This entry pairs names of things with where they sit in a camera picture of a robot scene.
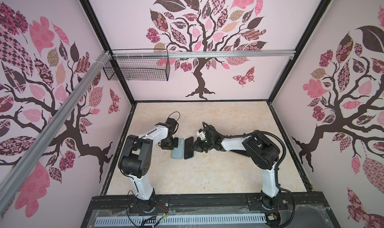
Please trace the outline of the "light green phone case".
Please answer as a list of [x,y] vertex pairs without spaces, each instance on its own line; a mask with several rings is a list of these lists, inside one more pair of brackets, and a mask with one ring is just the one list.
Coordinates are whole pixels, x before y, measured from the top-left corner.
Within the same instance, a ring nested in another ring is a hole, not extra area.
[[174,160],[180,160],[184,158],[185,151],[185,139],[178,139],[178,146],[172,150],[171,158]]

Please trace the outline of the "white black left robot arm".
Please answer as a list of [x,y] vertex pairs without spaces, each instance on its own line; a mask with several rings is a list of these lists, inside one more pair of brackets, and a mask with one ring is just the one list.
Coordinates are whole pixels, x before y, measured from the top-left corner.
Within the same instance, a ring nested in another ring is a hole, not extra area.
[[126,137],[118,161],[120,172],[133,183],[136,197],[141,201],[150,201],[155,195],[147,173],[151,166],[154,145],[173,151],[179,146],[179,139],[174,137],[179,127],[178,121],[167,118],[164,123],[156,124],[148,132]]

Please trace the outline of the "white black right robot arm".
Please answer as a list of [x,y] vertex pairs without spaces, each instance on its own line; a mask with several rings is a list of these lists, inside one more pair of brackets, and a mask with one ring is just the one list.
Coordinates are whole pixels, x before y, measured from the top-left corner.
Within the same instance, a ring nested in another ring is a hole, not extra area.
[[191,150],[207,153],[214,149],[220,152],[234,152],[251,158],[261,170],[262,206],[267,210],[276,209],[282,200],[282,192],[287,192],[279,184],[279,166],[284,160],[287,149],[284,142],[276,135],[255,130],[248,134],[226,136],[219,133],[212,125],[203,122],[203,128],[197,132],[197,140]]

